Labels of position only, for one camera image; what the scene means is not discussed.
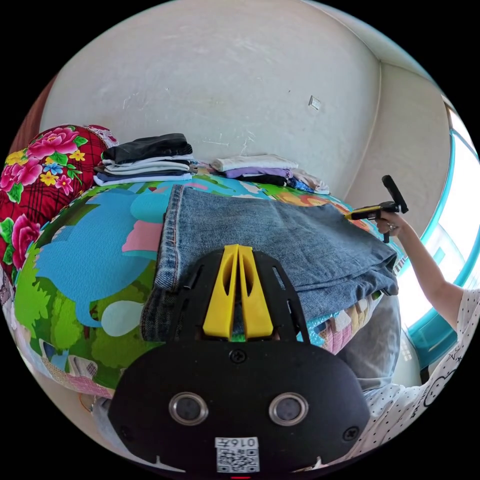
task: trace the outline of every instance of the hand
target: hand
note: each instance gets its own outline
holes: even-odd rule
[[[375,220],[375,222],[381,234],[389,233],[393,237],[398,237],[402,229],[408,225],[398,213],[387,211],[382,211],[381,218]]]

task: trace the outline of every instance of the person's arm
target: person's arm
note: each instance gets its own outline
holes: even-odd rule
[[[413,271],[426,299],[432,307],[457,329],[457,319],[464,290],[447,282],[434,259],[420,241],[414,229],[400,215],[382,212],[382,219],[377,221],[378,231],[390,231],[397,236],[405,253],[408,255]]]

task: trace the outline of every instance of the red floral cushion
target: red floral cushion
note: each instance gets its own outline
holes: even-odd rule
[[[0,176],[0,266],[13,283],[40,228],[94,183],[104,150],[118,145],[98,125],[62,125],[11,153]]]

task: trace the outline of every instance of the yellow gripper part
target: yellow gripper part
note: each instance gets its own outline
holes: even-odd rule
[[[245,339],[269,337],[273,333],[274,326],[251,246],[238,247],[238,263]]]
[[[273,324],[251,246],[226,245],[203,323],[208,337],[232,339],[237,269],[245,339],[270,337]]]
[[[345,218],[347,220],[352,219],[353,214],[361,214],[362,212],[368,212],[368,211],[375,211],[375,210],[380,210],[382,207],[381,206],[366,206],[364,208],[357,208],[356,210],[351,211],[350,213],[345,214]]]
[[[232,338],[238,263],[239,246],[226,245],[203,322],[203,332],[209,337]]]

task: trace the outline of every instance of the camera lens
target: camera lens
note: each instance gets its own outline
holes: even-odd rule
[[[182,392],[175,395],[168,405],[171,417],[181,425],[201,424],[208,416],[205,401],[195,393]]]
[[[283,427],[299,424],[306,416],[309,404],[298,393],[282,393],[275,397],[268,408],[273,422]]]

